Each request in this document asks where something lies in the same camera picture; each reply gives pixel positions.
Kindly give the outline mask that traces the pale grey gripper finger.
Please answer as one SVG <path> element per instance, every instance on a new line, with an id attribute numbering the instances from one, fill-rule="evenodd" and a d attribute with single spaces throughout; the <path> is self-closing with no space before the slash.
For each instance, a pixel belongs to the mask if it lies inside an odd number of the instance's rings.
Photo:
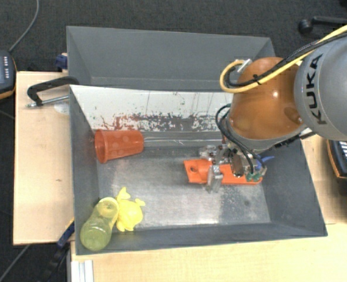
<path id="1" fill-rule="evenodd" d="M 214 177 L 214 173 L 213 173 L 213 167 L 210 166 L 208 169 L 208 173 L 207 173 L 207 182 L 206 182 L 206 191 L 211 193 L 212 192 L 212 180 Z"/>
<path id="2" fill-rule="evenodd" d="M 223 180 L 223 174 L 220 171 L 220 167 L 218 165 L 213 166 L 213 190 L 218 192 L 221 186 L 221 182 Z"/>

